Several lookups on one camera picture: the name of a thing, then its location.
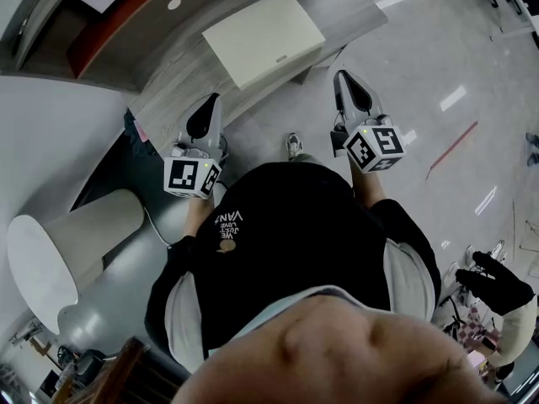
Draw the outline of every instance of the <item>red tape on floor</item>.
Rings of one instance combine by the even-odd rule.
[[[477,121],[474,121],[473,124],[472,124],[470,127],[468,127],[467,130],[466,130],[464,133],[462,133],[462,135],[460,135],[459,138],[458,138],[455,142],[453,142],[453,144],[447,149],[447,151],[444,152],[440,157],[438,157],[438,160],[436,160],[436,161],[434,162],[434,164],[430,167],[429,173],[427,173],[427,178],[424,179],[425,181],[426,181],[427,179],[429,179],[429,176],[430,176],[430,173],[432,172],[432,170],[433,170],[435,167],[437,167],[437,166],[440,164],[440,162],[441,162],[442,160],[444,160],[444,159],[447,157],[447,155],[448,155],[450,152],[452,152],[452,151],[455,149],[455,147],[456,147],[458,144],[460,144],[461,141],[462,141],[466,136],[468,136],[468,134],[469,134],[473,129],[475,129],[475,127],[476,127],[477,125],[478,125],[478,122],[477,122]]]

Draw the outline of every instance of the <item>hand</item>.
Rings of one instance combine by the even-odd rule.
[[[350,156],[348,159],[352,172],[355,198],[366,208],[371,208],[376,202],[384,200],[386,194],[384,193],[378,175],[376,173],[361,173]]]
[[[200,225],[215,209],[213,194],[208,199],[189,199],[189,210],[184,225],[184,237],[196,237]]]

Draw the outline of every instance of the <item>wooden desk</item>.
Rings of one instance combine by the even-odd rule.
[[[118,357],[105,363],[97,378],[73,397],[63,397],[66,404],[104,402],[170,403],[183,381],[156,364],[136,338],[125,343]]]
[[[220,0],[190,25],[182,25],[182,31],[172,34],[137,69],[136,82],[145,87],[130,109],[162,157],[170,155],[182,114],[199,98],[219,93],[228,125],[285,82],[387,22],[372,0],[297,0],[322,31],[324,47],[240,91],[202,32],[256,1]]]

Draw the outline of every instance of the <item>black t-shirt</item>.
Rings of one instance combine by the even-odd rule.
[[[168,352],[164,311],[190,271],[200,304],[202,343],[219,348],[269,304],[335,285],[366,306],[389,310],[382,258],[387,238],[419,254],[440,294],[440,274],[421,230],[400,205],[365,210],[333,171],[311,163],[269,163],[242,177],[197,232],[168,251],[147,309],[150,336]],[[235,248],[223,252],[222,242]]]

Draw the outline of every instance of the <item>cable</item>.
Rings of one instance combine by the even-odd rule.
[[[335,117],[334,127],[335,127],[335,125],[337,124],[337,118],[339,117],[339,115],[340,115],[340,111],[337,113],[337,116]]]
[[[221,133],[221,138],[225,141],[225,151],[222,153],[224,156],[228,152],[228,141],[227,141],[227,138],[222,133]]]
[[[159,239],[161,240],[161,242],[166,245],[167,247],[170,247],[171,244],[169,244],[168,242],[166,242],[163,237],[161,236],[161,234],[159,233],[159,230],[156,228],[155,226],[155,223],[153,222],[152,220],[152,216],[150,215],[150,212],[146,209],[146,206],[142,206],[142,208],[144,208],[144,211],[146,212],[146,215],[148,216],[148,220],[150,221],[150,224],[152,225],[153,227],[153,230],[155,231],[155,233],[157,233],[157,236],[159,237]]]

